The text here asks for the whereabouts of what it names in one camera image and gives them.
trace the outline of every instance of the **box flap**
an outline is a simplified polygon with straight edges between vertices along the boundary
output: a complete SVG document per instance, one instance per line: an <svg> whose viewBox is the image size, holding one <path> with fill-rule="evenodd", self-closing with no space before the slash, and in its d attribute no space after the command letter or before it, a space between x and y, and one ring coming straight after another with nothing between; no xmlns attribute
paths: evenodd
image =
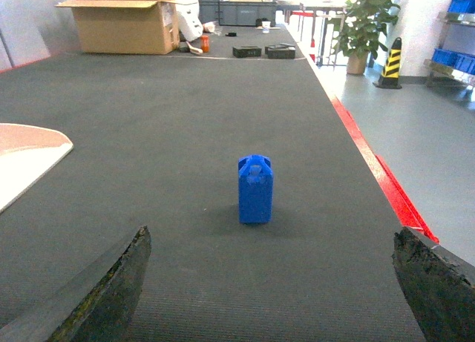
<svg viewBox="0 0 475 342"><path fill-rule="evenodd" d="M109 1L109 0L67 0L56 7L67 8L151 8L158 1Z"/></svg>

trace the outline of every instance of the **black box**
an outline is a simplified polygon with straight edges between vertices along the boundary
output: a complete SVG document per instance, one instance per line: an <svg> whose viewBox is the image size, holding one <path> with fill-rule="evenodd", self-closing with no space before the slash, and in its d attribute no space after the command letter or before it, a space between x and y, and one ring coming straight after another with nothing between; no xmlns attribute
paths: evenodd
<svg viewBox="0 0 475 342"><path fill-rule="evenodd" d="M232 47L232 55L237 58L251 58L253 56L261 56L262 49L254 45L247 47Z"/></svg>
<svg viewBox="0 0 475 342"><path fill-rule="evenodd" d="M267 49L269 59L295 59L295 47L273 47Z"/></svg>
<svg viewBox="0 0 475 342"><path fill-rule="evenodd" d="M286 47L295 47L294 45L292 44L287 44L287 43L280 43L280 44L276 44L276 45L267 45L265 47L265 51L264 53L267 55L267 52L269 51L269 49L284 49Z"/></svg>

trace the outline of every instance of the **plant pot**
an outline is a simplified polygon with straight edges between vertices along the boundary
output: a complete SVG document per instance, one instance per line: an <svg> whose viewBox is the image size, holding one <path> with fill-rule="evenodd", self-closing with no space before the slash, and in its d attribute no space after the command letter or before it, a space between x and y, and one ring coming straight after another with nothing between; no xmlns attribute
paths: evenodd
<svg viewBox="0 0 475 342"><path fill-rule="evenodd" d="M363 75L369 54L369 52L365 53L362 58L358 58L355 54L350 55L348 58L347 73L351 75Z"/></svg>

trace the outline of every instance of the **white wall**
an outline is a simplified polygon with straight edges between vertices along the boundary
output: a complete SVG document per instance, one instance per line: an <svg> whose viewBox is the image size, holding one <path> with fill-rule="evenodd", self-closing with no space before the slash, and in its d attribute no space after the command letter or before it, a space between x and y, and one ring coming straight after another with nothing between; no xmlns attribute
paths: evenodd
<svg viewBox="0 0 475 342"><path fill-rule="evenodd" d="M401 76L427 76L424 60L430 59L439 41L443 23L437 20L451 0L399 0L399 21L390 31L386 42L390 47L395 38L402 38ZM379 54L376 62L383 65L386 54Z"/></svg>
<svg viewBox="0 0 475 342"><path fill-rule="evenodd" d="M13 66L79 49L71 10L54 7L62 1L0 0L0 32Z"/></svg>

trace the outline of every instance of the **blue crate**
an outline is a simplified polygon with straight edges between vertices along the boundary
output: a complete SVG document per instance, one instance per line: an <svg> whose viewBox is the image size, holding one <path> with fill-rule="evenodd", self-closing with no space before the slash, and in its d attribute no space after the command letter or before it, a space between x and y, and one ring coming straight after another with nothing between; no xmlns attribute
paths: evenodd
<svg viewBox="0 0 475 342"><path fill-rule="evenodd" d="M475 57L466 54L459 54L457 56L455 68L464 73L475 75Z"/></svg>
<svg viewBox="0 0 475 342"><path fill-rule="evenodd" d="M432 56L432 61L438 62L439 64L442 64L442 65L453 67L455 65L458 55L459 54L454 51L445 50L445 49L435 49Z"/></svg>
<svg viewBox="0 0 475 342"><path fill-rule="evenodd" d="M448 11L452 13L475 13L475 0L452 0Z"/></svg>

